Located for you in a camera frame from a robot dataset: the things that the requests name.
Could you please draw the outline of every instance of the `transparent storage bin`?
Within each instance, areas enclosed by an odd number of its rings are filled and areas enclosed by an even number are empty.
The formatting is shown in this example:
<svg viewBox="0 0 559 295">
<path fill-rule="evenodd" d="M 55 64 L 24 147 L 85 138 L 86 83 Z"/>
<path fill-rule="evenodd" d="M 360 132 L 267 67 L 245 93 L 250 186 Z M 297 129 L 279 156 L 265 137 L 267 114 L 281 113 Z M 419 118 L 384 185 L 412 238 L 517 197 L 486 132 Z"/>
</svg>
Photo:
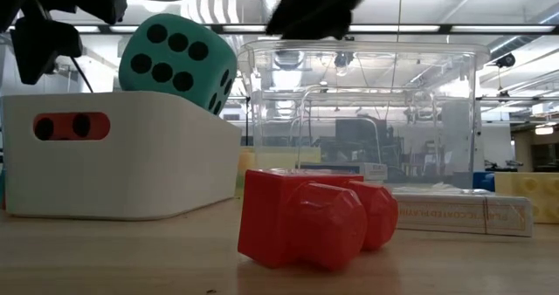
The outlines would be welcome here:
<svg viewBox="0 0 559 295">
<path fill-rule="evenodd" d="M 488 60 L 477 45 L 244 45 L 255 166 L 367 164 L 375 182 L 470 188 L 476 71 Z"/>
</svg>

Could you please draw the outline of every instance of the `table surface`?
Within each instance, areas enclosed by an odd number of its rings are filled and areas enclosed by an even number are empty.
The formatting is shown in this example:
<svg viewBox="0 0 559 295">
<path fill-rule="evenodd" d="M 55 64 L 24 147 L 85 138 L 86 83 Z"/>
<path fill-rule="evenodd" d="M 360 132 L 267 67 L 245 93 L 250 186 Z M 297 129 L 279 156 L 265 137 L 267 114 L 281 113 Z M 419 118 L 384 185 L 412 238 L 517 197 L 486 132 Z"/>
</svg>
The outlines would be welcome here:
<svg viewBox="0 0 559 295">
<path fill-rule="evenodd" d="M 269 270 L 237 253 L 241 202 L 168 220 L 0 217 L 0 293 L 554 294 L 559 226 L 535 237 L 398 230 L 344 271 Z"/>
</svg>

